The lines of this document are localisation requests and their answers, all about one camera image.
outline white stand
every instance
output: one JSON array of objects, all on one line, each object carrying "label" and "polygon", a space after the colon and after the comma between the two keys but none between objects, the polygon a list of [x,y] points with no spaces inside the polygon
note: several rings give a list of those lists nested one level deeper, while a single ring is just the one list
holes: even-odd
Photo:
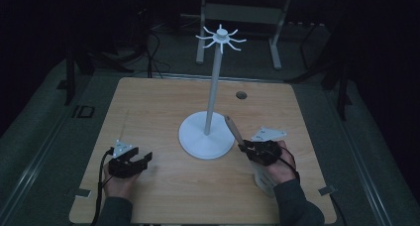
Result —
[{"label": "white stand", "polygon": [[230,39],[230,36],[236,34],[236,30],[232,34],[222,29],[222,25],[217,30],[217,34],[209,32],[213,37],[198,39],[212,39],[213,42],[203,47],[209,48],[216,43],[216,49],[213,62],[213,73],[211,81],[211,89],[207,111],[197,112],[188,116],[179,128],[179,142],[182,148],[191,156],[198,159],[210,160],[224,156],[232,148],[235,138],[226,125],[225,118],[221,114],[214,113],[214,103],[216,100],[217,84],[219,80],[220,66],[222,63],[223,45],[228,44],[232,49],[240,51],[233,47],[229,41],[237,43],[245,40],[237,41]]}]

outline metal leg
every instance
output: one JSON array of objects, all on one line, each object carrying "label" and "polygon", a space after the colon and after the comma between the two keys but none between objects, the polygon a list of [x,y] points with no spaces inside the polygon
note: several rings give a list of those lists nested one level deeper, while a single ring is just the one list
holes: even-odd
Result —
[{"label": "metal leg", "polygon": [[[206,22],[206,0],[201,0],[201,16],[200,16],[200,37],[206,37],[206,33],[204,32],[204,25]],[[204,47],[205,41],[199,39],[198,40],[198,47],[197,47],[197,58],[195,62],[197,64],[202,64],[204,62]]]},{"label": "metal leg", "polygon": [[284,20],[287,15],[290,1],[291,0],[285,1],[283,9],[281,10],[281,14],[278,17],[278,23],[277,23],[277,28],[275,30],[275,34],[272,38],[268,40],[269,49],[271,51],[272,64],[273,64],[274,69],[281,69],[281,62],[280,62],[280,57],[278,55],[278,49],[277,49],[277,41],[280,36],[281,29],[283,28],[283,25],[284,25]]}]

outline gray carpet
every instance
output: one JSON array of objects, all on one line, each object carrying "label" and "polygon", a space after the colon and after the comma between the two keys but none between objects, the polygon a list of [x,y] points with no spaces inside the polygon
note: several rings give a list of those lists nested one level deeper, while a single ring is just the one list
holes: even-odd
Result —
[{"label": "gray carpet", "polygon": [[[282,35],[287,38],[282,39],[279,45],[283,70],[272,69],[267,41],[255,38],[238,44],[241,52],[226,51],[221,76],[282,81],[304,72],[298,48],[307,31],[303,27],[285,27]],[[157,32],[157,36],[160,43],[156,59],[160,62],[156,61],[156,65],[160,72],[168,73],[163,77],[211,74],[214,50],[206,51],[204,64],[195,64],[197,40],[189,32]],[[305,43],[308,61],[313,61],[320,53],[327,37],[328,32],[320,27]],[[151,38],[150,49],[156,46],[157,40]],[[170,69],[162,62],[170,64]],[[127,67],[136,70],[134,76],[145,77],[147,63],[146,58],[141,58]],[[11,213],[9,225],[69,225],[72,193],[81,182],[118,80],[122,76],[132,75],[97,63],[93,76],[77,76],[77,94],[72,105],[64,107],[65,93],[55,90],[63,74],[62,63],[51,72],[1,139],[0,154],[7,156],[0,163],[3,210],[25,167],[45,142],[50,143],[45,163],[36,174],[32,187],[16,205],[17,210]],[[398,172],[356,87],[351,83],[348,88],[353,105],[346,107],[348,121],[342,122],[334,108],[336,91],[322,90],[319,84],[322,76],[319,74],[301,84],[294,84],[293,89],[323,175],[328,184],[338,188],[333,195],[348,225],[420,225],[419,206]],[[154,72],[154,77],[160,78],[158,72]],[[93,118],[71,118],[76,105],[95,107]],[[56,124],[61,118],[63,124]],[[362,156],[390,224],[380,222],[372,210],[374,205],[369,201],[369,190],[363,184],[365,175],[358,172],[352,145]],[[344,225],[340,216],[334,225]]]}]

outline dark background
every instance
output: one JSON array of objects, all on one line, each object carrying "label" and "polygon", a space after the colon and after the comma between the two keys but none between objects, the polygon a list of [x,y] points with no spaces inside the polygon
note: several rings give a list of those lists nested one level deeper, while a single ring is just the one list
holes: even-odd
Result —
[{"label": "dark background", "polygon": [[[109,53],[118,42],[138,45],[142,33],[132,38],[128,30],[144,25],[133,11],[148,2],[152,13],[175,28],[180,12],[199,14],[200,0],[136,1],[140,5],[133,0],[0,0],[1,134],[65,58],[67,45],[86,43]],[[251,1],[277,5],[277,0]],[[420,0],[293,0],[287,16],[292,22],[325,23],[332,32],[323,59],[352,61],[350,77],[418,201],[419,14]]]}]

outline hand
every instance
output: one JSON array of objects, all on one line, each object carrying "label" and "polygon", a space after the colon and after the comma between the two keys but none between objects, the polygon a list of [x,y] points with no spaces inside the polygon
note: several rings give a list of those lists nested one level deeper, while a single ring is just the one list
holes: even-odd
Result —
[{"label": "hand", "polygon": [[[287,149],[284,141],[278,141],[277,143],[279,146]],[[296,169],[296,163],[294,162],[293,156],[288,151],[282,151],[281,158]],[[277,160],[277,162],[265,168],[276,183],[284,183],[296,178],[293,170],[280,160]]]},{"label": "hand", "polygon": [[140,174],[135,174],[129,178],[118,178],[109,174],[108,168],[109,164],[106,164],[104,166],[105,179],[103,181],[105,184],[105,195],[107,197],[121,197],[130,200],[133,185],[135,184],[137,178],[139,178]]}]

